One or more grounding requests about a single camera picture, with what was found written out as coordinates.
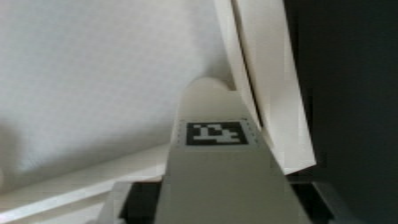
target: white panel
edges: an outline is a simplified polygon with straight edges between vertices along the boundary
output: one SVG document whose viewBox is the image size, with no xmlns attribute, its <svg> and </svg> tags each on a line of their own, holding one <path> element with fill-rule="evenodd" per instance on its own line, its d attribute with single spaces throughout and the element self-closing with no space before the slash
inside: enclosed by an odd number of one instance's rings
<svg viewBox="0 0 398 224">
<path fill-rule="evenodd" d="M 285 173 L 315 165 L 283 0 L 239 0 L 242 45 L 265 136 Z"/>
</svg>

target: black background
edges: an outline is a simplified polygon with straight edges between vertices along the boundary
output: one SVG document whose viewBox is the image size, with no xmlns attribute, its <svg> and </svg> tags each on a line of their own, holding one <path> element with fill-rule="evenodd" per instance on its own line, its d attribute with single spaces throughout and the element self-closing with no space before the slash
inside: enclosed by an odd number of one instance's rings
<svg viewBox="0 0 398 224">
<path fill-rule="evenodd" d="M 358 218 L 398 223 L 398 2 L 285 0 L 319 166 Z"/>
<path fill-rule="evenodd" d="M 199 128 L 194 128 L 196 125 L 201 125 L 203 127 L 219 124 L 223 129 L 228 129 L 231 132 L 235 132 L 239 135 L 233 137 L 240 140 L 240 142 L 233 143 L 219 143 L 215 140 L 196 140 L 194 137 L 201 136 L 201 130 Z M 223 131 L 215 131 L 214 128 L 208 130 L 210 136 L 223 135 Z M 189 123 L 187 124 L 187 145 L 198 145 L 198 146 L 217 146 L 217 145 L 247 145 L 247 138 L 246 133 L 242 129 L 240 122 L 214 122 L 214 123 Z"/>
</svg>

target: gray surface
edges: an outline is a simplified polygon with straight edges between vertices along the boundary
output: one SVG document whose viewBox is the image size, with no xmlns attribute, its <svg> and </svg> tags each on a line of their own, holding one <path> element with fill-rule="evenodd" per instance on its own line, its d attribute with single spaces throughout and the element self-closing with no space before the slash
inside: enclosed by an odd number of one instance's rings
<svg viewBox="0 0 398 224">
<path fill-rule="evenodd" d="M 185 86 L 231 77 L 214 0 L 0 5 L 8 191 L 167 143 Z"/>
<path fill-rule="evenodd" d="M 398 221 L 398 2 L 287 0 L 315 152 L 356 216 Z"/>
</svg>

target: black strip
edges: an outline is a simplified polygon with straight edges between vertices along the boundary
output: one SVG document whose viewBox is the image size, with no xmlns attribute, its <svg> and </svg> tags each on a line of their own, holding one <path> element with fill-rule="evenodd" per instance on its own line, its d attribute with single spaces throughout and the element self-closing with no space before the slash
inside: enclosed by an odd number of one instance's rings
<svg viewBox="0 0 398 224">
<path fill-rule="evenodd" d="M 134 183 L 120 215 L 127 224 L 155 223 L 160 188 L 162 182 Z"/>
</svg>

